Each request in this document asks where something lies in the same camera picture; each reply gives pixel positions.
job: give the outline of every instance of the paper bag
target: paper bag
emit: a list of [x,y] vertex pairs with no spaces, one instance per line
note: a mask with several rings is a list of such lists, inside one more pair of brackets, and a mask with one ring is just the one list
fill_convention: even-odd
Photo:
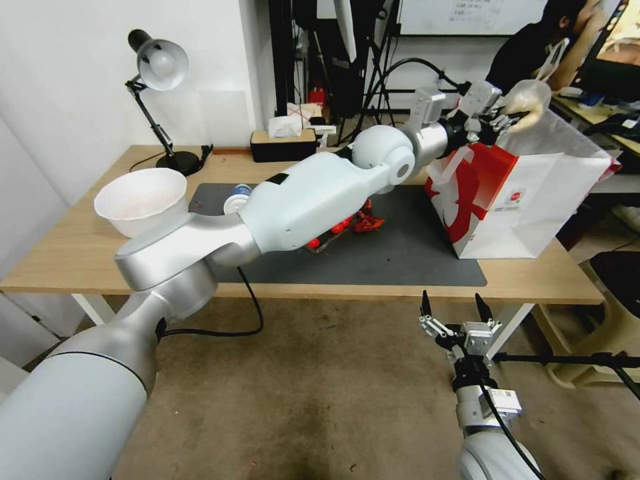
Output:
[[548,111],[534,127],[429,167],[425,190],[459,258],[536,258],[615,160]]

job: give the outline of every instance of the black box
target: black box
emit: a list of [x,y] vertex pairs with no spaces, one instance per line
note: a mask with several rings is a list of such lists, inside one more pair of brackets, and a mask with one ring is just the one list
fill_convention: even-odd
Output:
[[254,162],[300,161],[315,153],[315,132],[302,130],[299,137],[271,139],[266,131],[251,134],[251,154]]

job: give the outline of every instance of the whiteboard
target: whiteboard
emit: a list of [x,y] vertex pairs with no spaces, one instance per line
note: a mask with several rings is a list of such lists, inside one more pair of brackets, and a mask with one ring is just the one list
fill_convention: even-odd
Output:
[[513,35],[547,0],[403,0],[401,35]]

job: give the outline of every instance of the lamp arm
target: lamp arm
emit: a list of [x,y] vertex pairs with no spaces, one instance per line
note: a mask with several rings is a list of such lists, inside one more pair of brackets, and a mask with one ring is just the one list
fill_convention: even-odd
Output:
[[126,82],[125,86],[127,87],[127,90],[129,90],[129,93],[133,96],[135,102],[138,104],[138,107],[140,107],[140,110],[142,110],[142,113],[151,125],[151,130],[158,138],[158,140],[160,140],[162,146],[165,148],[169,167],[177,169],[177,166],[172,165],[172,162],[175,162],[175,154],[173,153],[173,141],[171,140],[170,136],[167,135],[167,132],[165,132],[164,128],[162,128],[162,126],[160,126],[160,124],[153,119],[153,117],[149,113],[149,110],[147,110],[147,107],[142,102],[142,99],[140,98],[140,92],[142,90],[145,90],[147,86],[144,83],[139,82],[139,79],[140,76],[136,75],[134,78]]

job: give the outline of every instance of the floor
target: floor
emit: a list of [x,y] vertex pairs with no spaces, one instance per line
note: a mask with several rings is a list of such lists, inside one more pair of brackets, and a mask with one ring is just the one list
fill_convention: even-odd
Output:
[[[609,219],[573,254],[633,238]],[[256,337],[162,340],[155,390],[114,480],[457,478],[453,370],[418,328],[415,301],[261,304],[266,326]],[[433,310],[447,322],[475,313],[464,303]],[[255,322],[248,299],[214,299],[182,325]],[[545,349],[528,319],[505,351]],[[500,365],[492,376],[518,392],[525,411],[514,434],[549,480],[640,471],[640,405],[623,387],[565,390],[530,364]]]

